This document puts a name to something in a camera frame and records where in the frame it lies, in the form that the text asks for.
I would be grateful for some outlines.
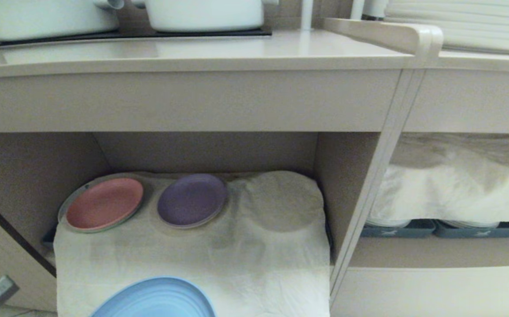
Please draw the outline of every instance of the purple plate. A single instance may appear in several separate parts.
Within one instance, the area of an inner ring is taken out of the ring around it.
[[[214,218],[226,198],[227,189],[219,178],[194,174],[172,183],[160,196],[157,211],[173,227],[194,228]]]

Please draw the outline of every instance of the plate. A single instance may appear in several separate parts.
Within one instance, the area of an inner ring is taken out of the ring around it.
[[[402,10],[422,10],[436,12],[458,12],[486,16],[503,16],[509,18],[508,6],[492,6],[490,4],[389,4],[387,8]]]
[[[173,227],[188,229],[203,225],[223,208],[225,184],[209,174],[193,174],[172,183],[160,196],[157,211]]]
[[[154,277],[130,285],[103,303],[91,317],[215,317],[210,299],[178,277]]]
[[[496,52],[509,52],[509,40],[503,40],[501,38],[445,35],[444,47],[458,48],[462,50],[492,50]]]
[[[499,226],[499,221],[493,222],[479,222],[479,221],[453,221],[453,220],[441,220],[447,225],[451,225],[455,228],[497,228]]]
[[[386,228],[404,228],[411,223],[411,220],[387,220],[387,219],[378,219],[378,218],[368,218],[366,219],[366,225],[370,225],[372,227],[386,227]]]
[[[143,185],[132,178],[115,178],[86,189],[65,215],[75,231],[100,232],[131,217],[143,198]]]
[[[424,10],[403,10],[397,8],[386,8],[386,16],[394,18],[421,18],[443,20],[450,22],[471,22],[484,24],[504,24],[509,26],[509,18],[504,16],[490,16],[480,14],[468,14],[460,12],[439,12]]]
[[[509,0],[390,0],[390,4],[481,4],[509,7]]]
[[[394,18],[393,16],[386,17],[385,22],[394,23],[417,23],[417,24],[428,24],[431,26],[439,26],[442,29],[460,29],[460,30],[480,30],[486,32],[501,32],[509,33],[509,26],[503,26],[500,24],[490,23],[470,23],[470,22],[454,22],[454,21],[443,21],[434,19],[422,19],[422,18]]]
[[[61,207],[59,207],[59,212],[57,213],[57,222],[61,223],[61,220],[63,220],[63,217],[67,213],[67,210],[69,210],[69,207],[77,199],[80,194],[85,192],[90,187],[90,184],[84,184],[80,186],[76,191],[71,193],[69,197],[61,204]]]
[[[487,32],[478,30],[457,30],[443,28],[442,32],[445,36],[461,36],[461,37],[479,37],[479,38],[492,38],[496,40],[507,40],[509,41],[509,33],[507,32]]]

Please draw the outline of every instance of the dish towel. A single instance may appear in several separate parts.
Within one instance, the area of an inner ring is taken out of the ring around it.
[[[174,182],[121,173],[144,185],[136,214],[100,233],[55,236],[60,317],[86,317],[141,279],[182,277],[210,297],[218,317],[328,317],[329,244],[315,182],[288,171],[229,181],[221,213],[195,229],[161,221],[156,205]]]
[[[370,217],[509,221],[509,135],[403,135]]]

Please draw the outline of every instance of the towel on shelf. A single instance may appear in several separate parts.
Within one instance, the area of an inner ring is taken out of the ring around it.
[[[288,171],[233,177],[228,201],[213,220],[175,229],[156,212],[174,181],[121,173],[145,189],[140,210],[100,233],[55,237],[60,317],[89,316],[120,289],[171,275],[198,285],[218,317],[329,317],[329,244],[323,198],[315,182]]]
[[[402,135],[370,217],[509,221],[509,135]]]

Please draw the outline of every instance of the white pot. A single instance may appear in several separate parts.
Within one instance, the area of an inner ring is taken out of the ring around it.
[[[216,32],[260,28],[262,4],[277,0],[133,0],[147,8],[153,29],[160,32]]]
[[[119,28],[123,0],[0,0],[0,41],[72,36]]]

